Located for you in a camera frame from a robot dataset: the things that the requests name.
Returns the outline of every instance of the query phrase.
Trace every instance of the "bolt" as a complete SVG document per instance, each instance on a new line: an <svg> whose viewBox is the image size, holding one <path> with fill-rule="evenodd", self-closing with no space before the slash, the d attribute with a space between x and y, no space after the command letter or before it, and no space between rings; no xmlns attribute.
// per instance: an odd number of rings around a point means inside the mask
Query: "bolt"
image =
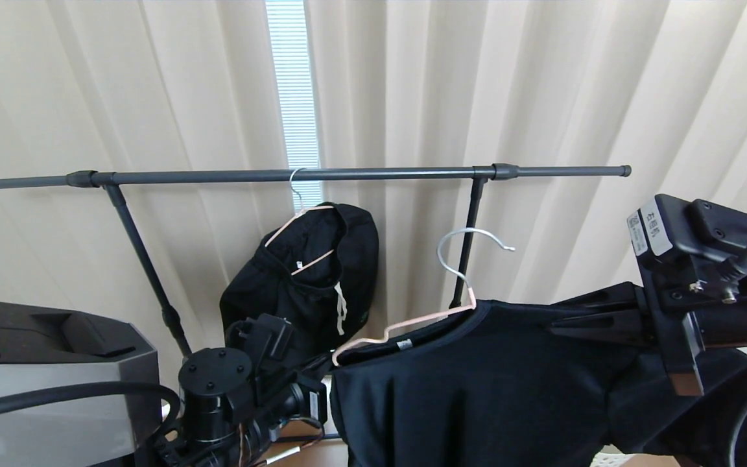
<svg viewBox="0 0 747 467"><path fill-rule="evenodd" d="M726 289L726 292L722 295L722 302L726 305L736 304L736 296L734 296L734 293L731 290Z"/></svg>

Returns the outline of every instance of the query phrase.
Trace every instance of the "white wall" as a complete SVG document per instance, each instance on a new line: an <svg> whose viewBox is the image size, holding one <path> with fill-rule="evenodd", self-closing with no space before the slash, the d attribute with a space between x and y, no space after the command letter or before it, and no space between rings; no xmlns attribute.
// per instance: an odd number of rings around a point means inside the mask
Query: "white wall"
<svg viewBox="0 0 747 467"><path fill-rule="evenodd" d="M620 165L630 178L486 186L481 298L551 302L637 280L624 219L658 192L747 211L747 3L305 4L324 167ZM0 2L0 177L287 167L262 2ZM371 332L444 307L433 244L468 183L336 182L383 248ZM285 184L125 189L193 348ZM459 248L455 242L452 249ZM177 348L97 189L0 191L0 300L133 322L175 384Z"/></svg>

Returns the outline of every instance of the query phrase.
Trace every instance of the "beige curtain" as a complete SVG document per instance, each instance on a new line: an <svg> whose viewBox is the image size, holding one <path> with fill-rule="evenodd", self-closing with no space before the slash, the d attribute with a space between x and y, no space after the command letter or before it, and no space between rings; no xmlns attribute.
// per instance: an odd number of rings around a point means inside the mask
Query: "beige curtain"
<svg viewBox="0 0 747 467"><path fill-rule="evenodd" d="M486 186L479 298L551 302L637 280L624 220L653 194L747 211L745 2L305 2L322 166L620 165L629 178ZM287 167L264 3L0 2L0 177ZM439 237L469 183L326 182L370 210L382 268L367 332L432 313ZM127 187L193 348L285 184ZM460 240L447 249L456 262ZM136 325L175 385L178 349L97 190L0 191L0 300Z"/></svg>

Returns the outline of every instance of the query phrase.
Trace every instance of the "clothes rack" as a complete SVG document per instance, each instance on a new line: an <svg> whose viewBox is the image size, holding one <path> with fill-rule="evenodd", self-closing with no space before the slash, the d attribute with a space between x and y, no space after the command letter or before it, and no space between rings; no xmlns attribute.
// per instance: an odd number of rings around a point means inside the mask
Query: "clothes rack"
<svg viewBox="0 0 747 467"><path fill-rule="evenodd" d="M493 163L492 165L475 165L471 167L404 167L404 168L371 168L371 169L306 169L296 174L296 181L303 180L451 180L452 178L471 178L471 196L466 215L466 227L475 227L477 211L480 209L480 198L483 187L489 180L513 180L519 177L566 177L566 176L619 176L627 177L631 173L629 165L613 167L521 167L511 163ZM180 315L169 302L169 298L160 283L154 264L148 256L134 218L128 209L122 184L206 184L206 183L243 183L243 182L287 182L292 171L273 169L272 171L174 171L174 172L98 172L77 171L66 175L44 177L0 178L0 189L38 188L53 186L71 186L75 188L103 188L121 218L123 228L134 247L137 259L143 266L143 272L151 284L154 295L163 313L163 322L178 343L184 355L192 353L180 323ZM466 273L471 240L473 234L463 237L460 249L459 271ZM457 278L454 287L454 298L450 307L460 305L463 281Z"/></svg>

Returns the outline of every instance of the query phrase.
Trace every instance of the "clothes hanger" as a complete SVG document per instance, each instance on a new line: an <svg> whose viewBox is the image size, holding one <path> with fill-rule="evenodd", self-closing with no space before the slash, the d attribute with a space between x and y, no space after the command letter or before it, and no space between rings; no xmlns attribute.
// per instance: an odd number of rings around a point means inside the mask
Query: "clothes hanger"
<svg viewBox="0 0 747 467"><path fill-rule="evenodd" d="M299 211L296 212L293 215L293 217L290 218L289 221L285 222L285 224L282 225L281 228L279 228L279 230L276 230L276 232L272 234L272 237L270 237L270 239L267 239L267 242L264 243L264 247L265 248L269 247L270 243L272 243L273 240L275 240L276 237L278 237L281 234L281 232L284 232L285 228L289 227L290 224L293 223L293 221L295 221L296 219L299 219L301 216L305 215L305 213L309 213L311 211L317 211L317 210L332 210L332 209L335 209L333 206L314 206L314 207L305 209L305 201L303 201L302 194L300 194L295 188L293 188L293 177L294 177L294 175L296 175L296 172L303 171L304 169L305 169L305 167L299 167L298 169L295 169L292 174L290 174L290 189L293 190L293 193L296 194L296 197L299 198ZM319 263L321 260L323 260L324 258L328 257L332 252L334 252L333 249L331 249L329 252L326 252L325 254L321 255L320 257L315 258L313 261L309 262L308 264L299 266L299 268L296 269L296 271L293 271L290 275L291 276L297 275L299 272L302 272L303 270L308 269L310 266L313 266L315 263Z"/></svg>
<svg viewBox="0 0 747 467"><path fill-rule="evenodd" d="M355 346L358 346L361 343L370 343L370 344L384 344L388 342L390 339L389 335L391 334L391 331L394 331L395 329L399 328L405 328L405 326L411 326L413 324L419 324L421 322L427 322L432 321L435 319L439 319L442 317L448 317L456 313L460 313L461 311L466 310L474 310L477 307L477 299L475 298L475 292L474 289L471 288L471 283L469 282L469 278L466 277L465 274L463 274L460 271L457 271L457 269L451 268L451 266L448 265L448 263L445 262L445 260L442 258L442 246L445 245L445 240L450 239L450 237L453 237L457 234L464 234L466 232L472 232L475 234L483 234L490 239L494 240L495 243L501 248L503 248L506 251L515 251L515 247L509 247L504 245L504 243L498 239L498 237L495 236L494 233L489 232L488 230L483 230L482 228L474 228L474 227L465 227L460 228L459 230L454 230L452 232L446 233L442 238L440 239L440 242L436 245L436 259L442 264L442 266L448 271L452 272L454 275L459 277L460 279L463 279L463 283L466 284L466 290L469 294L469 304L462 305L462 307L456 307L456 308L450 308L448 310L439 311L438 313L432 313L430 315L425 315L421 317L415 317L413 319L409 319L403 322L398 322L396 324L392 324L391 326L388 326L385 328L385 334L383 334L382 339L370 339L367 337L362 337L361 339L355 339L350 342L345 342L341 346L339 346L335 352L333 352L333 364L335 366L340 366L338 364L338 356L341 355L344 351L350 348L354 348Z"/></svg>

